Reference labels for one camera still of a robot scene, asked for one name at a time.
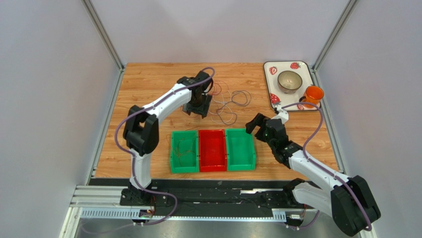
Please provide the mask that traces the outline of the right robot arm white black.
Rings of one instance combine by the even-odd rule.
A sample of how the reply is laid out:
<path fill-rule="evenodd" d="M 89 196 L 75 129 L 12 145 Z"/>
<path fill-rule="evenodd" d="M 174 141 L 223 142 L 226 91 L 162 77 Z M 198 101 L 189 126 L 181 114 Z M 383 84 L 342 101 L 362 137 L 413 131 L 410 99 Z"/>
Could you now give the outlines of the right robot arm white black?
<path fill-rule="evenodd" d="M 272 118 L 258 113 L 246 123 L 248 134 L 259 127 L 256 139 L 270 147 L 278 163 L 310 179 L 305 182 L 297 178 L 284 186 L 286 203 L 310 205 L 329 215 L 350 237 L 362 230 L 371 231 L 381 213 L 367 181 L 337 172 L 312 157 L 305 146 L 289 139 L 284 125 L 287 121 L 288 113 L 283 111 Z"/>

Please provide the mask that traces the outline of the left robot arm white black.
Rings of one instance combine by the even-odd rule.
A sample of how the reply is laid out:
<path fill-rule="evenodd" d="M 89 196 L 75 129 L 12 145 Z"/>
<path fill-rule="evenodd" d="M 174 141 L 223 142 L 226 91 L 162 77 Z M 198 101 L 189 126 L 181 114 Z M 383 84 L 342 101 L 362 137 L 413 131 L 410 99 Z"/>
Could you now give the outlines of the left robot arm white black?
<path fill-rule="evenodd" d="M 123 139 L 127 149 L 119 143 L 119 149 L 131 155 L 130 184 L 121 193 L 123 206 L 144 206 L 149 204 L 154 191 L 151 184 L 152 153 L 159 143 L 159 125 L 175 110 L 182 107 L 190 115 L 207 117 L 212 96 L 208 88 L 213 84 L 213 75 L 202 69 L 194 77 L 183 76 L 174 86 L 155 101 L 129 109 L 128 116 L 118 128 L 124 128 Z"/>

